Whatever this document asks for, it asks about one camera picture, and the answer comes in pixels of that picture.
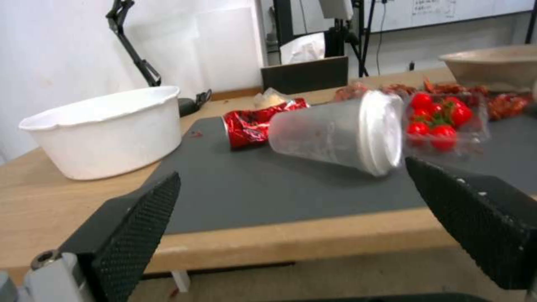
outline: floor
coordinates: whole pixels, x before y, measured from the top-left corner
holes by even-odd
[[[299,262],[286,267],[194,275],[189,293],[171,278],[142,281],[130,302],[271,301],[386,294],[460,292],[522,302],[496,286],[460,248]]]

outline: metal bolt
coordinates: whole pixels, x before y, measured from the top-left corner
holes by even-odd
[[[61,254],[57,249],[51,249],[48,251],[44,251],[43,253],[37,255],[33,260],[30,267],[32,270],[38,270],[40,268],[43,268],[57,259],[61,258]]]

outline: plastic cup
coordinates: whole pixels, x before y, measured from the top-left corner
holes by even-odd
[[[368,91],[362,99],[276,114],[268,128],[281,154],[386,175],[401,160],[399,96]]]

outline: red cherry tomato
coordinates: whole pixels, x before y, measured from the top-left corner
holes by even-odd
[[[443,102],[444,108],[466,107],[466,104],[457,97],[446,97]]]
[[[414,110],[414,114],[410,117],[411,121],[431,121],[432,117],[427,109],[418,108]]]
[[[429,126],[423,122],[410,123],[407,128],[408,140],[413,146],[421,146],[425,143],[425,136],[429,134]]]
[[[436,126],[431,130],[431,135],[431,144],[441,152],[450,151],[457,143],[457,132],[450,125]]]
[[[467,121],[469,121],[474,113],[471,111],[470,108],[464,106],[464,107],[455,107],[451,111],[451,121],[453,122],[453,126],[460,127]]]
[[[412,97],[410,106],[414,109],[427,109],[432,102],[433,98],[429,94],[426,94],[425,92],[418,92],[414,95],[414,97]]]
[[[432,103],[428,108],[429,115],[431,115],[432,117],[434,117],[435,114],[442,114],[443,110],[444,108],[442,107],[442,105],[438,103]]]

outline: gray cutting mat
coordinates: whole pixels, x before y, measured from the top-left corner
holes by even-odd
[[[537,117],[490,124],[484,153],[451,166],[537,193]],[[200,131],[202,137],[189,137]],[[173,170],[181,191],[166,234],[424,207],[404,167],[384,178],[284,156],[269,146],[231,151],[221,118],[198,120],[149,177]]]

